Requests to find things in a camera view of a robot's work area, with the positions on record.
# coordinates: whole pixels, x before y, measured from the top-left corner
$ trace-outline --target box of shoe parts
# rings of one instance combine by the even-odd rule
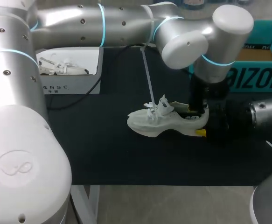
[[[272,21],[255,21],[227,78],[231,92],[272,92]]]
[[[101,76],[103,48],[59,48],[41,51],[37,61],[44,94],[85,94]],[[99,93],[100,83],[91,93]]]

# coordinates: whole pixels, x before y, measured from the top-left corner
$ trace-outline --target robotic arm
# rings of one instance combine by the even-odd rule
[[[65,222],[70,164],[48,125],[36,50],[153,42],[168,67],[194,63],[204,87],[226,78],[253,24],[231,5],[187,21],[170,2],[37,11],[34,0],[0,0],[0,224]]]

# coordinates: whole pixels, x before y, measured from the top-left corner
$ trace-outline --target metal frame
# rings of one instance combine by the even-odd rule
[[[72,185],[71,196],[81,224],[97,224],[100,185],[91,185],[89,197],[84,185]]]

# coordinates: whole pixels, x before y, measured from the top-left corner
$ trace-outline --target black table surface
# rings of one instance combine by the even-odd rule
[[[50,111],[52,130],[72,168],[73,184],[258,185],[272,173],[272,149],[265,140],[227,144],[167,131],[157,138],[136,134],[127,115],[141,109],[150,95],[139,48],[110,62],[119,49],[105,49],[101,93],[79,104]],[[187,102],[189,77],[167,68],[159,56],[146,53],[155,99]],[[47,96],[52,107],[80,95]],[[235,94],[235,100],[265,99],[272,94]]]

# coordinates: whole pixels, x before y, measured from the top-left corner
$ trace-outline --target teal cardboard box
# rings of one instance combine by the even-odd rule
[[[272,21],[255,21],[244,49],[265,50],[272,55]],[[231,92],[272,92],[272,60],[235,61],[227,78]]]

